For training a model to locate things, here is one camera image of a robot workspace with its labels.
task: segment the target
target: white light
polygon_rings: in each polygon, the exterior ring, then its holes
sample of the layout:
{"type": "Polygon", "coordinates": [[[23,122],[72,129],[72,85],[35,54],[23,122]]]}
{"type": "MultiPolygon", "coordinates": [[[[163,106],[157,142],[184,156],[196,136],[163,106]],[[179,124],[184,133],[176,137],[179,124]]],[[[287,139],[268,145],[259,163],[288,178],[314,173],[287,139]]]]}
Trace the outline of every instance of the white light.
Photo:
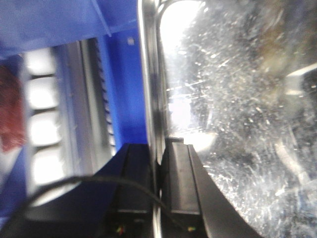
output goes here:
{"type": "Polygon", "coordinates": [[[26,91],[27,101],[32,109],[48,109],[58,105],[57,79],[45,77],[30,80],[26,91]]]}
{"type": "Polygon", "coordinates": [[[171,122],[178,127],[186,128],[191,122],[191,101],[189,99],[177,99],[168,104],[171,112],[171,122]]]}
{"type": "Polygon", "coordinates": [[[62,196],[63,194],[67,193],[68,191],[70,191],[72,188],[74,188],[74,186],[65,186],[65,187],[61,187],[61,188],[56,188],[56,189],[52,189],[51,191],[43,194],[40,198],[38,198],[33,204],[32,206],[40,206],[42,204],[45,204],[47,202],[50,202],[60,196],[62,196]]]}
{"type": "Polygon", "coordinates": [[[47,146],[60,142],[58,112],[45,112],[32,116],[29,130],[30,141],[34,146],[47,146]]]}
{"type": "Polygon", "coordinates": [[[35,184],[44,185],[65,177],[62,151],[59,147],[43,149],[33,156],[32,175],[35,184]]]}
{"type": "Polygon", "coordinates": [[[304,75],[305,73],[307,73],[309,71],[312,71],[312,70],[314,70],[316,68],[317,68],[317,63],[313,63],[311,65],[308,65],[308,66],[306,66],[304,68],[301,68],[301,69],[299,69],[297,71],[294,71],[294,72],[290,73],[289,75],[287,75],[287,77],[288,76],[301,76],[301,75],[304,75]]]}
{"type": "Polygon", "coordinates": [[[163,13],[160,23],[160,35],[164,51],[173,50],[183,37],[183,32],[196,17],[201,1],[177,1],[163,13]]]}
{"type": "Polygon", "coordinates": [[[197,152],[210,148],[217,135],[215,133],[196,132],[183,135],[184,144],[193,145],[197,152]]]}
{"type": "Polygon", "coordinates": [[[295,176],[297,176],[300,184],[307,184],[310,182],[310,177],[305,171],[305,168],[302,166],[298,160],[297,154],[292,148],[288,148],[284,145],[282,139],[279,139],[275,143],[275,151],[280,159],[280,161],[291,171],[295,176]]]}
{"type": "Polygon", "coordinates": [[[55,62],[50,48],[26,52],[25,64],[32,75],[48,75],[55,73],[55,62]]]}
{"type": "Polygon", "coordinates": [[[285,77],[285,94],[290,96],[303,95],[303,81],[304,78],[302,76],[293,75],[285,77]]]}

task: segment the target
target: blue plastic surface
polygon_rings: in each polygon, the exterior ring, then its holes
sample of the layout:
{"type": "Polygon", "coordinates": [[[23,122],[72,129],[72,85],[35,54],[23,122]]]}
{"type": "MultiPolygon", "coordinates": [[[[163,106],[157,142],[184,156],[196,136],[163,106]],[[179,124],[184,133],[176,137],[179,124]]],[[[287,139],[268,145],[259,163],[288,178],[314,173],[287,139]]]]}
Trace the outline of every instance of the blue plastic surface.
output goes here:
{"type": "Polygon", "coordinates": [[[0,58],[135,27],[136,0],[0,0],[0,58]]]}
{"type": "Polygon", "coordinates": [[[116,147],[147,143],[138,31],[130,29],[99,37],[98,42],[116,147]]]}
{"type": "Polygon", "coordinates": [[[19,55],[9,56],[4,60],[0,60],[0,65],[6,66],[10,70],[10,72],[15,76],[19,75],[19,70],[22,63],[23,59],[19,55]]]}
{"type": "Polygon", "coordinates": [[[0,225],[26,198],[25,148],[22,149],[0,194],[0,225]]]}

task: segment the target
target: black plastic part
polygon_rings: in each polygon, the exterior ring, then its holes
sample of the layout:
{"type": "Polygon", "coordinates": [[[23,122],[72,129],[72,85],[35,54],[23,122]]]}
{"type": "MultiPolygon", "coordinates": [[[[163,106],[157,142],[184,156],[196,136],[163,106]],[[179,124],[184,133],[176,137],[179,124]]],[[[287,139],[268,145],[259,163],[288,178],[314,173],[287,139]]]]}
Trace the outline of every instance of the black plastic part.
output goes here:
{"type": "MultiPolygon", "coordinates": [[[[131,144],[123,166],[123,178],[133,180],[153,191],[152,170],[147,145],[131,144]]],[[[106,214],[100,237],[152,237],[152,201],[143,192],[130,186],[118,186],[106,214]]]]}
{"type": "MultiPolygon", "coordinates": [[[[171,210],[173,216],[189,228],[203,226],[200,213],[195,180],[187,146],[182,140],[171,139],[166,141],[166,150],[161,163],[162,201],[171,210]]],[[[188,236],[171,224],[162,214],[163,237],[173,237],[175,233],[188,236]]]]}
{"type": "MultiPolygon", "coordinates": [[[[96,175],[119,177],[124,174],[127,178],[151,188],[149,168],[148,146],[125,144],[96,175]]],[[[108,225],[102,223],[102,220],[114,198],[118,199],[114,197],[118,195],[118,192],[115,192],[118,187],[120,186],[114,183],[83,182],[51,202],[30,208],[25,217],[21,216],[15,221],[11,232],[5,238],[95,237],[98,227],[108,225]]],[[[138,210],[143,217],[146,214],[149,217],[146,222],[141,223],[141,220],[135,222],[135,216],[130,216],[130,221],[134,221],[135,225],[133,231],[137,234],[148,234],[152,224],[150,199],[131,187],[120,188],[124,197],[120,196],[118,199],[119,207],[132,214],[132,211],[138,210]]]]}
{"type": "Polygon", "coordinates": [[[188,151],[209,238],[261,238],[238,214],[204,169],[192,145],[188,151]]]}

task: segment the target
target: black cable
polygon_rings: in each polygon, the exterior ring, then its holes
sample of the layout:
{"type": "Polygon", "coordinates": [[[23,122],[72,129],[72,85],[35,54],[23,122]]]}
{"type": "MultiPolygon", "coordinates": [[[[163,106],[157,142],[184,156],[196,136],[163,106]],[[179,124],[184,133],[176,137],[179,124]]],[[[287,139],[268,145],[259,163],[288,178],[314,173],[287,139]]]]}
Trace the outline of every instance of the black cable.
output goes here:
{"type": "Polygon", "coordinates": [[[112,176],[74,176],[70,178],[65,178],[56,182],[52,182],[48,185],[45,185],[41,187],[38,191],[36,191],[32,196],[30,196],[24,203],[22,203],[19,208],[11,215],[10,219],[5,223],[5,225],[0,230],[0,238],[5,238],[5,235],[8,233],[8,231],[13,228],[15,221],[17,218],[24,215],[25,211],[42,195],[45,193],[68,185],[72,183],[78,183],[78,182],[101,182],[101,183],[107,183],[107,182],[113,182],[121,185],[128,185],[132,186],[141,192],[143,192],[145,195],[147,195],[153,202],[155,202],[162,210],[162,212],[177,226],[179,226],[181,229],[188,231],[187,227],[183,225],[180,221],[175,219],[170,212],[170,210],[167,208],[167,206],[150,190],[148,190],[146,187],[140,185],[139,183],[126,179],[121,177],[112,177],[112,176]]]}

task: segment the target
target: red object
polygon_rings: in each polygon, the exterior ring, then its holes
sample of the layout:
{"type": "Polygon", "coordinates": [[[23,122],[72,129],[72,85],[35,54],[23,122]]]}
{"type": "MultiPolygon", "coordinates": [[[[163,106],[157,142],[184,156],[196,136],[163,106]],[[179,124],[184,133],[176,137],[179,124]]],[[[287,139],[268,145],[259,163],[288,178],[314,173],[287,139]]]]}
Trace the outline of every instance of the red object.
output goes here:
{"type": "Polygon", "coordinates": [[[25,142],[21,85],[4,66],[0,66],[0,138],[4,152],[25,142]]]}

